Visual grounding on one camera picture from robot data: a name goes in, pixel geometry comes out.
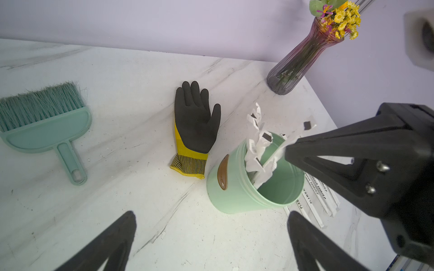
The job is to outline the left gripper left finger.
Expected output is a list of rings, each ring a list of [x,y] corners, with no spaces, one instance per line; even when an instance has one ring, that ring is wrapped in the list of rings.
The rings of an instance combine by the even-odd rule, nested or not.
[[[106,271],[125,270],[136,229],[136,216],[127,211],[57,270],[97,271],[102,266]]]

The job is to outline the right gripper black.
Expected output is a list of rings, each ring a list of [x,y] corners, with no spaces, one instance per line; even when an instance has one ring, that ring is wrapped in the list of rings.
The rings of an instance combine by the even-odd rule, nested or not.
[[[285,159],[372,217],[393,250],[434,264],[434,111],[383,103],[376,117],[301,138]]]

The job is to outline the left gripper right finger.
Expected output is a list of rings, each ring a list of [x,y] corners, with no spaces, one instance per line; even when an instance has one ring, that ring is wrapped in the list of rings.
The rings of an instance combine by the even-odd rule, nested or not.
[[[365,271],[337,244],[298,212],[291,212],[287,229],[300,271]]]

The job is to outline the green storage cup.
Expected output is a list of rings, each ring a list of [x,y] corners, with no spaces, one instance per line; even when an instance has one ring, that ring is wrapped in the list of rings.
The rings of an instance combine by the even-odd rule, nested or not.
[[[210,171],[206,188],[214,207],[228,214],[276,209],[299,199],[304,189],[305,173],[281,158],[271,178],[255,188],[245,169],[246,141],[227,154]]]

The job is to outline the bundle of wrapped straws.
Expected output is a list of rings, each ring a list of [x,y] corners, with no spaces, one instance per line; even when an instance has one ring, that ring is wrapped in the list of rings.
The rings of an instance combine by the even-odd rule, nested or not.
[[[264,129],[262,121],[262,111],[258,103],[252,113],[247,116],[248,121],[248,136],[246,139],[246,155],[244,158],[245,169],[248,173],[252,185],[259,189],[273,175],[273,172],[278,167],[278,161],[283,156],[281,147],[272,153],[272,155],[264,162],[261,158],[266,149],[271,146],[274,141],[271,132]]]

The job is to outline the purple glass vase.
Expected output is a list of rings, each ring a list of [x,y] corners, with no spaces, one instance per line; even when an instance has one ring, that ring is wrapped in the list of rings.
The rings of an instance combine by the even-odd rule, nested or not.
[[[269,72],[268,87],[281,96],[290,93],[325,49],[342,41],[314,19],[306,38]]]

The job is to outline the green hand brush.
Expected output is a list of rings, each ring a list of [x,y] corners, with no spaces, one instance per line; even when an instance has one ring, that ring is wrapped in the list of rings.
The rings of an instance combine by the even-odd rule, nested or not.
[[[1,98],[1,138],[23,153],[54,150],[73,185],[88,177],[72,141],[90,128],[92,116],[73,82]]]

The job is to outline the black yellow work glove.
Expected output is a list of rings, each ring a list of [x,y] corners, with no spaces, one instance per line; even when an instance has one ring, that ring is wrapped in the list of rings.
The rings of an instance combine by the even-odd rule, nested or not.
[[[183,176],[203,180],[209,156],[220,127],[221,105],[213,108],[209,91],[198,82],[184,81],[176,89],[174,101],[174,127],[176,154],[170,168]]]

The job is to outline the yellow flower bouquet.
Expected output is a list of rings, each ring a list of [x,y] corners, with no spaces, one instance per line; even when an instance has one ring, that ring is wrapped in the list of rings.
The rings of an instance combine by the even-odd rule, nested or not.
[[[342,40],[349,36],[351,40],[359,36],[361,24],[360,6],[352,1],[310,1],[310,13],[316,17],[322,33]]]

